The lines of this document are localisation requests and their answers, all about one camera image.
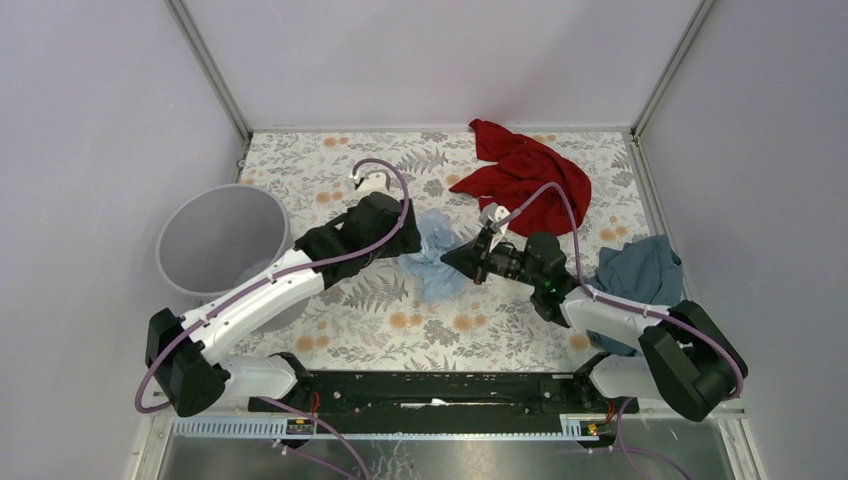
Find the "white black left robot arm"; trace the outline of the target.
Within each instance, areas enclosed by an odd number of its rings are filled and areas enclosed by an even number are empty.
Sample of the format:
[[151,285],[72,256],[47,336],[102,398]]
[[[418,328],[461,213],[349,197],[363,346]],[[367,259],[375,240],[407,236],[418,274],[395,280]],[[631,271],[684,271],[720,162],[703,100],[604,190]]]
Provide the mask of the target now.
[[307,230],[279,260],[219,299],[182,315],[160,310],[148,323],[147,371],[136,392],[136,410],[172,408],[191,417],[227,393],[272,397],[285,410],[301,409],[310,397],[307,380],[278,361],[240,360],[231,349],[290,307],[374,261],[420,248],[412,200],[372,192]]

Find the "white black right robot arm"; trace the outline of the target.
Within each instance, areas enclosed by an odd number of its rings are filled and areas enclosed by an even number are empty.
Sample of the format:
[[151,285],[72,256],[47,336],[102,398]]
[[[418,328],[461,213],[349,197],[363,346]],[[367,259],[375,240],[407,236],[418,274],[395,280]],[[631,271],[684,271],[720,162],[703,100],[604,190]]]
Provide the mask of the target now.
[[518,248],[497,241],[486,225],[441,260],[476,284],[495,275],[530,286],[530,302],[543,320],[635,350],[633,357],[604,357],[575,382],[573,396],[583,410],[597,412],[612,398],[634,397],[662,400],[680,416],[701,421],[742,392],[745,363],[699,304],[683,300],[667,307],[604,294],[567,270],[551,233],[534,233]]

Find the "light blue plastic trash bag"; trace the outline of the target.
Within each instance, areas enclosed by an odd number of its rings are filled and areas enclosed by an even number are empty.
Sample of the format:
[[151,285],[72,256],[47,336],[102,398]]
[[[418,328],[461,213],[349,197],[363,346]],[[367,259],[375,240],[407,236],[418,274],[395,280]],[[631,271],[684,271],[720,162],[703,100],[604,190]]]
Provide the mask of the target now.
[[416,215],[421,236],[421,250],[398,258],[400,269],[419,282],[419,300],[439,303],[457,296],[469,280],[461,273],[441,262],[442,254],[464,244],[453,231],[448,215],[429,209]]

